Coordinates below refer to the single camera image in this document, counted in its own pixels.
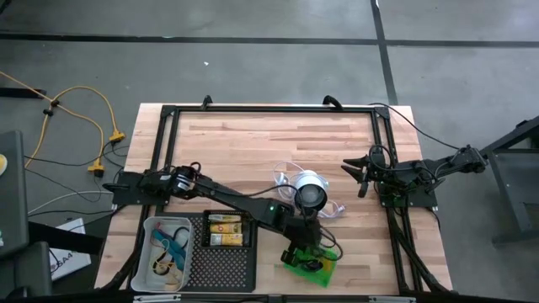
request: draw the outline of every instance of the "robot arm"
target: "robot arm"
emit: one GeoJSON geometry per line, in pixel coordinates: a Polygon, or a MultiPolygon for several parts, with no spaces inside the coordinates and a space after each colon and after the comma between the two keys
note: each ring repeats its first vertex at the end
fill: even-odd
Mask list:
{"type": "Polygon", "coordinates": [[[361,183],[360,198],[365,197],[370,181],[378,182],[385,196],[402,197],[418,191],[429,194],[444,181],[441,177],[452,173],[482,173],[488,165],[478,149],[470,146],[438,160],[391,161],[389,166],[383,150],[386,147],[373,146],[362,158],[344,160],[349,166],[342,168],[361,183]]]}
{"type": "Polygon", "coordinates": [[[142,193],[169,199],[204,197],[234,210],[248,212],[264,229],[283,235],[291,241],[281,261],[296,266],[295,250],[317,249],[322,232],[316,211],[309,210],[307,215],[295,214],[293,205],[271,198],[254,198],[252,195],[239,193],[197,171],[193,166],[176,167],[158,172],[145,171],[140,174],[137,184],[107,184],[110,191],[131,190],[136,186],[142,193]]]}

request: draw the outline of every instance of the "white cable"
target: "white cable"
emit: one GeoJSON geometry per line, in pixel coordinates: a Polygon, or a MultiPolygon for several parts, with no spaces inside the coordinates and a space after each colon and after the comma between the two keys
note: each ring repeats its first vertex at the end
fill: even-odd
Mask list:
{"type": "Polygon", "coordinates": [[[71,197],[71,196],[73,196],[75,194],[112,194],[112,193],[108,192],[108,191],[102,192],[102,191],[98,191],[98,190],[89,190],[89,191],[83,191],[83,192],[78,192],[78,193],[64,194],[63,196],[52,199],[51,201],[43,204],[42,206],[38,206],[38,207],[34,208],[33,210],[28,212],[28,215],[35,212],[36,210],[42,209],[43,207],[45,207],[45,206],[47,206],[47,205],[49,205],[51,203],[57,202],[58,200],[65,199],[67,197],[71,197]]]}
{"type": "MultiPolygon", "coordinates": [[[[281,165],[281,164],[284,164],[284,163],[291,164],[291,165],[293,165],[293,166],[299,168],[302,172],[305,171],[305,169],[303,169],[301,166],[295,164],[294,162],[290,162],[290,161],[281,161],[281,162],[275,164],[275,166],[273,167],[273,179],[275,180],[275,184],[277,184],[277,185],[283,185],[283,184],[286,184],[286,183],[287,183],[287,182],[280,183],[279,180],[277,180],[277,177],[275,176],[275,170],[277,170],[277,167],[278,167],[279,165],[281,165]]],[[[280,195],[280,197],[281,197],[282,199],[285,199],[286,201],[290,201],[290,200],[292,200],[292,197],[294,196],[294,195],[293,195],[293,194],[294,194],[294,193],[293,193],[293,190],[294,190],[294,189],[292,189],[292,188],[286,188],[286,189],[284,189],[284,188],[278,188],[278,189],[277,189],[277,192],[279,192],[279,195],[280,195]]]]}
{"type": "MultiPolygon", "coordinates": [[[[279,162],[277,163],[274,167],[273,167],[273,179],[275,180],[275,184],[276,185],[282,185],[282,184],[290,184],[290,185],[293,185],[294,182],[294,178],[297,178],[299,176],[302,175],[302,173],[305,172],[305,169],[303,169],[301,166],[295,164],[294,162],[290,162],[290,161],[282,161],[282,162],[279,162]],[[281,180],[281,182],[277,179],[277,177],[275,176],[275,170],[277,170],[277,167],[283,163],[287,163],[287,164],[291,164],[295,167],[297,167],[298,169],[300,169],[302,172],[301,173],[296,173],[294,175],[292,175],[290,178],[288,178],[288,176],[286,176],[285,173],[283,173],[284,177],[283,179],[281,180]]],[[[316,176],[318,179],[320,179],[320,181],[322,181],[322,183],[327,183],[328,181],[320,176],[320,175],[317,175],[316,176]]],[[[286,200],[286,201],[292,201],[294,199],[294,190],[292,188],[278,188],[277,189],[277,192],[279,192],[279,195],[282,199],[286,200]]],[[[331,214],[326,214],[323,210],[320,210],[318,212],[318,216],[321,217],[321,218],[337,218],[341,215],[341,213],[344,212],[344,210],[346,209],[344,205],[338,205],[337,202],[333,201],[333,200],[328,200],[328,202],[331,202],[333,203],[334,205],[334,212],[331,213],[331,214]]]]}
{"type": "Polygon", "coordinates": [[[337,218],[346,209],[346,207],[344,205],[338,205],[337,202],[335,202],[333,200],[328,200],[328,202],[331,202],[331,203],[334,204],[334,212],[331,213],[331,215],[328,215],[323,210],[320,210],[318,212],[319,217],[321,217],[321,218],[337,218]]]}

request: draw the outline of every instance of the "white paper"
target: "white paper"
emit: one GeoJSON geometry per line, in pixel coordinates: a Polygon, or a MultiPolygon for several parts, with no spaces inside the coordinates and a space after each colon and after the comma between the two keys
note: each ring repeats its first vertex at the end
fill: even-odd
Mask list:
{"type": "MultiPolygon", "coordinates": [[[[64,231],[69,231],[73,227],[80,226],[72,230],[72,232],[86,234],[86,231],[84,230],[84,226],[81,226],[83,224],[83,219],[78,218],[76,220],[67,222],[66,224],[62,224],[58,226],[57,228],[60,228],[64,231]]],[[[52,280],[59,279],[67,274],[70,274],[74,271],[79,270],[80,268],[84,268],[92,263],[90,260],[90,255],[87,253],[80,253],[80,252],[70,252],[63,249],[56,249],[51,248],[51,251],[54,253],[58,261],[60,261],[60,268],[57,269],[54,273],[52,273],[52,280]]],[[[52,254],[49,252],[49,259],[51,262],[51,272],[56,269],[56,260],[52,256],[52,254]]]]}

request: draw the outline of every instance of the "gray floor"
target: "gray floor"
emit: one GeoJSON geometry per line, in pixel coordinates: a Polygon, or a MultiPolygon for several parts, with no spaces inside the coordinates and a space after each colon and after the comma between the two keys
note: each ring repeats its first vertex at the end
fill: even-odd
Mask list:
{"type": "MultiPolygon", "coordinates": [[[[534,0],[379,0],[388,39],[539,40],[534,0]]],[[[105,35],[304,37],[375,39],[368,0],[17,0],[0,29],[105,35]]],[[[390,47],[399,104],[412,105],[417,125],[454,145],[487,145],[539,113],[538,49],[390,47]]],[[[345,104],[387,102],[377,46],[122,44],[0,41],[0,70],[50,94],[73,85],[105,93],[120,128],[131,135],[142,102],[214,101],[319,103],[331,94],[345,104]]],[[[0,86],[13,85],[0,78],[0,86]]],[[[110,133],[108,112],[91,93],[63,100],[110,133]]],[[[0,131],[19,129],[30,153],[46,103],[0,100],[0,131]]],[[[451,151],[420,138],[425,157],[451,151]]],[[[97,132],[58,112],[40,157],[84,162],[98,153],[97,132]]],[[[108,165],[105,180],[115,169],[108,165]]],[[[33,163],[31,169],[77,190],[94,190],[85,167],[33,163]]],[[[29,207],[68,191],[28,173],[29,207]]],[[[538,300],[538,243],[494,249],[492,236],[512,226],[494,177],[448,178],[437,189],[442,237],[455,290],[538,300]]],[[[47,208],[103,210],[77,197],[47,208]]],[[[58,225],[74,215],[43,215],[58,225]]]]}

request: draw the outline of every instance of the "wooden table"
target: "wooden table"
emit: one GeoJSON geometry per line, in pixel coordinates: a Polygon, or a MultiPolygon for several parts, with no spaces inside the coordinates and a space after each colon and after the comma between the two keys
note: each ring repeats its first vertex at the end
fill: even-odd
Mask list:
{"type": "MultiPolygon", "coordinates": [[[[161,106],[141,104],[125,164],[126,171],[141,173],[150,167],[161,106]]],[[[396,109],[413,121],[410,107],[397,106],[396,109]]],[[[338,262],[327,289],[310,284],[283,268],[280,255],[288,247],[288,241],[281,235],[259,229],[254,293],[398,293],[386,213],[372,186],[364,199],[358,199],[359,185],[340,168],[343,159],[363,157],[374,144],[369,115],[182,113],[179,122],[174,166],[198,161],[202,163],[203,174],[228,187],[250,193],[274,185],[271,172],[277,162],[293,161],[323,175],[330,183],[329,198],[346,205],[343,217],[321,219],[322,225],[329,228],[344,249],[344,257],[338,262]]],[[[169,125],[170,119],[158,167],[163,166],[169,125]]],[[[399,161],[420,159],[415,129],[396,114],[392,114],[392,128],[399,161]]],[[[293,166],[283,166],[281,170],[295,172],[293,166]]],[[[277,193],[267,196],[278,198],[277,193]]],[[[197,212],[206,209],[226,207],[202,198],[191,201],[172,199],[166,211],[197,212]]],[[[128,206],[113,217],[96,287],[109,282],[130,255],[140,212],[140,206],[128,206]]],[[[419,256],[432,274],[450,289],[446,257],[434,216],[427,210],[411,209],[410,219],[419,256]]],[[[412,285],[408,258],[403,257],[403,262],[408,285],[412,285]]]]}

